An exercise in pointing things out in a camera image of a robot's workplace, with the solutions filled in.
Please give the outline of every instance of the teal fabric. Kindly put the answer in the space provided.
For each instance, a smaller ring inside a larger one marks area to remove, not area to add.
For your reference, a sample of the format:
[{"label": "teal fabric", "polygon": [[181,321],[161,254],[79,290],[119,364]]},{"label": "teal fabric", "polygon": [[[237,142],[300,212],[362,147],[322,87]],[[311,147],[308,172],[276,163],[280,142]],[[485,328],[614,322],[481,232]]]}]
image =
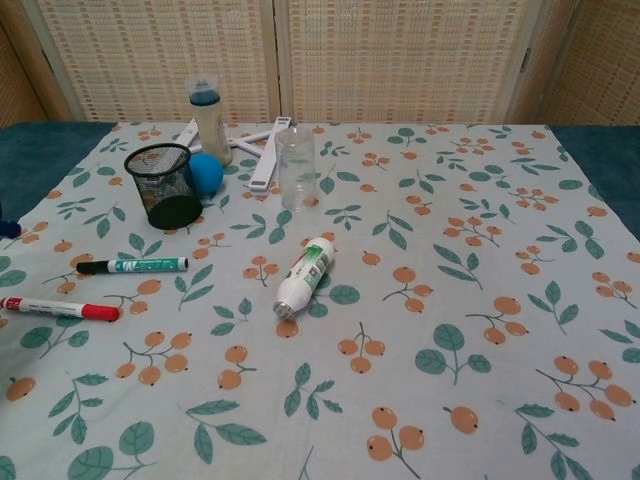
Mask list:
[{"label": "teal fabric", "polygon": [[557,126],[551,131],[640,239],[640,126]]},{"label": "teal fabric", "polygon": [[115,123],[30,122],[0,130],[3,218],[33,209]]}]

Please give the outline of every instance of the table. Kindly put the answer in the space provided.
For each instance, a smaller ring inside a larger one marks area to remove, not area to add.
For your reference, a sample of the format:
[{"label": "table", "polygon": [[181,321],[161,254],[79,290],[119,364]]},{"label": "table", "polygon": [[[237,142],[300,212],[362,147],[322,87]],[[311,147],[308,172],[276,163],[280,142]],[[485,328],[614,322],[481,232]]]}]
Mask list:
[{"label": "table", "polygon": [[[249,194],[236,152],[201,219],[157,231],[123,160],[183,126],[117,125],[0,241],[0,296],[124,313],[3,312],[0,478],[640,477],[640,245],[547,127],[311,125],[315,208]],[[336,262],[279,324],[319,235]]]}]

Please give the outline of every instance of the green marker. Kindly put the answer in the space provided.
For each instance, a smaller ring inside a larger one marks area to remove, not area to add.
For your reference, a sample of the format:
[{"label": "green marker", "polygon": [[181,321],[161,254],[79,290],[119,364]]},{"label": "green marker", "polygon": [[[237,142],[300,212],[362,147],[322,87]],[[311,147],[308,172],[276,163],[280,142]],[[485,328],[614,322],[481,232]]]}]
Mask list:
[{"label": "green marker", "polygon": [[186,257],[102,260],[99,262],[80,262],[76,266],[78,273],[88,275],[96,273],[183,272],[187,268],[189,268],[189,260]]}]

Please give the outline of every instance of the bottle cap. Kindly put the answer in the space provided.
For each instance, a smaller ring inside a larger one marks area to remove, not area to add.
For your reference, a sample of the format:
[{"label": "bottle cap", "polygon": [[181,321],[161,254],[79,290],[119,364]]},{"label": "bottle cap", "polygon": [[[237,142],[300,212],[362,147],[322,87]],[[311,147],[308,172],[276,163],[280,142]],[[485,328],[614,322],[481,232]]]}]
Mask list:
[{"label": "bottle cap", "polygon": [[280,320],[293,320],[293,309],[284,302],[274,303],[273,311]]},{"label": "bottle cap", "polygon": [[214,75],[192,75],[187,79],[189,101],[196,107],[207,107],[220,101],[218,79]]}]

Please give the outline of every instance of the clear plastic bottle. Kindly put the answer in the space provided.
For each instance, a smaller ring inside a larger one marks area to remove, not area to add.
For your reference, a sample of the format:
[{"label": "clear plastic bottle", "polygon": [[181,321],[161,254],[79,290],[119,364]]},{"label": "clear plastic bottle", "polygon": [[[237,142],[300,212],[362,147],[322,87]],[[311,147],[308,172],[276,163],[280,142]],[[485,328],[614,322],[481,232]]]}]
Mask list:
[{"label": "clear plastic bottle", "polygon": [[231,148],[224,133],[218,79],[209,74],[192,75],[187,79],[187,88],[202,150],[216,157],[223,167],[229,165]]},{"label": "clear plastic bottle", "polygon": [[279,318],[293,320],[293,314],[309,303],[334,257],[335,249],[329,240],[318,237],[307,243],[300,258],[278,286],[273,311]]}]

